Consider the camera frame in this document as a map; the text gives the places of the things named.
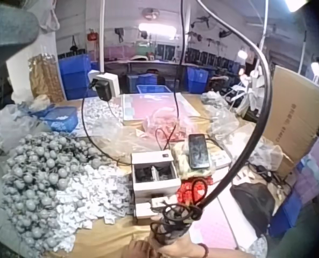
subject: black bag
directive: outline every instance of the black bag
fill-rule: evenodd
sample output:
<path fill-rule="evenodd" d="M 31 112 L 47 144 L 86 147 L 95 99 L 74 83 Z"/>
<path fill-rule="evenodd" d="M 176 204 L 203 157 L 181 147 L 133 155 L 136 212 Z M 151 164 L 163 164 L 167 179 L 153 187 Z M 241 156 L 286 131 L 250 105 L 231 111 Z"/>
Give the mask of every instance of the black bag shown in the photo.
<path fill-rule="evenodd" d="M 267 232 L 275 206 L 275 200 L 267 186 L 261 183 L 243 183 L 233 185 L 230 192 L 255 229 L 257 237 L 261 237 Z"/>

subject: phone screen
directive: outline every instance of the phone screen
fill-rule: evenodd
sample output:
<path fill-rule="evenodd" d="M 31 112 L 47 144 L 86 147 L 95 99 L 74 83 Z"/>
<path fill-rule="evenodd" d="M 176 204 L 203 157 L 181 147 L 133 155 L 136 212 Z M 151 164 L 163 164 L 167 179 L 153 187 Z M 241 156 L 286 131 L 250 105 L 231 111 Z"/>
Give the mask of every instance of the phone screen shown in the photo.
<path fill-rule="evenodd" d="M 188 137 L 190 167 L 209 168 L 206 139 L 203 134 L 191 134 Z"/>

